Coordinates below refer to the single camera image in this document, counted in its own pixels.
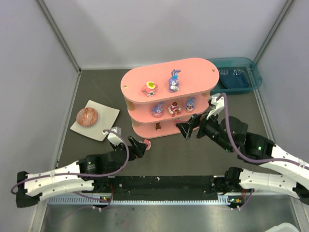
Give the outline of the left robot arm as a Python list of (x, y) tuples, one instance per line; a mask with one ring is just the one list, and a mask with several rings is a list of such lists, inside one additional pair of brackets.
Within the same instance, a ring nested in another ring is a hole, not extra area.
[(107, 137), (112, 150), (105, 154), (87, 155), (73, 163), (45, 173), (17, 174), (11, 192), (18, 208), (31, 207), (51, 197), (73, 192), (94, 192), (109, 186), (108, 177), (122, 171), (129, 161), (142, 158), (151, 143), (128, 137), (129, 143), (115, 132)]

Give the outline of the red strawberry cake toy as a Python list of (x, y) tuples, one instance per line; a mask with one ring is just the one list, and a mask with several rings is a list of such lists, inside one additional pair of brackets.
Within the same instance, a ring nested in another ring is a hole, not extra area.
[(169, 107), (168, 111), (172, 117), (178, 116), (181, 114), (181, 107), (180, 105), (174, 101)]

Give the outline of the pink bonnet melody toy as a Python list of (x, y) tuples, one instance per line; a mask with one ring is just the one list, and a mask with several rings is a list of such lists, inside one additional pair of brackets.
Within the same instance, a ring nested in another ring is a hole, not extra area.
[(146, 150), (149, 150), (151, 148), (151, 142), (149, 140), (144, 139), (143, 143), (146, 144)]

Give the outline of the purple long-ear bunny toy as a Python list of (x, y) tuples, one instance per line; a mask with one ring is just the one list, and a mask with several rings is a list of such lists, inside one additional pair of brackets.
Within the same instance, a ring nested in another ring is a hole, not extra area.
[(185, 109), (188, 113), (192, 112), (195, 108), (195, 97), (189, 97), (187, 98), (186, 104), (185, 104)]

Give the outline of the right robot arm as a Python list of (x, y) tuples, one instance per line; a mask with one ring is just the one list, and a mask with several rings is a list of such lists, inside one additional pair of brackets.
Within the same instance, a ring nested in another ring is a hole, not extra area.
[(218, 193), (240, 192), (254, 189), (272, 191), (309, 203), (309, 165), (268, 138), (248, 132), (248, 125), (233, 116), (218, 122), (217, 116), (193, 115), (176, 127), (185, 139), (198, 128), (197, 138), (209, 137), (226, 152), (236, 152), (238, 159), (274, 171), (274, 174), (258, 173), (231, 167), (224, 177), (213, 178), (212, 189)]

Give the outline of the pink doll green bow toy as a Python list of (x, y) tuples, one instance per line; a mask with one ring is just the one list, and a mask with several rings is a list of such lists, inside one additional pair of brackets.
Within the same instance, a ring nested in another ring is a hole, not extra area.
[(153, 97), (155, 95), (158, 85), (152, 81), (147, 82), (141, 89), (141, 92), (147, 97)]

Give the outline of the purple bunny head toy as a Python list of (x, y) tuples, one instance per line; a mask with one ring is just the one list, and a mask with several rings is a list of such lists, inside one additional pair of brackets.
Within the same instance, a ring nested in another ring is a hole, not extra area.
[(163, 114), (163, 105), (164, 105), (164, 104), (165, 104), (164, 102), (160, 102), (160, 103), (158, 103), (157, 105), (155, 105), (155, 106), (151, 109), (151, 114), (152, 114), (152, 116), (157, 117), (157, 118), (161, 117), (162, 114)]

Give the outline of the purple bunny striped shirt toy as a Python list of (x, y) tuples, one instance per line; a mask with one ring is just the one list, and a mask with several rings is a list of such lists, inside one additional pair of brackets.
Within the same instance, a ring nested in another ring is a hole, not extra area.
[(169, 91), (171, 93), (179, 91), (179, 80), (178, 80), (178, 74), (181, 72), (181, 70), (173, 69), (171, 72), (171, 77), (169, 78)]

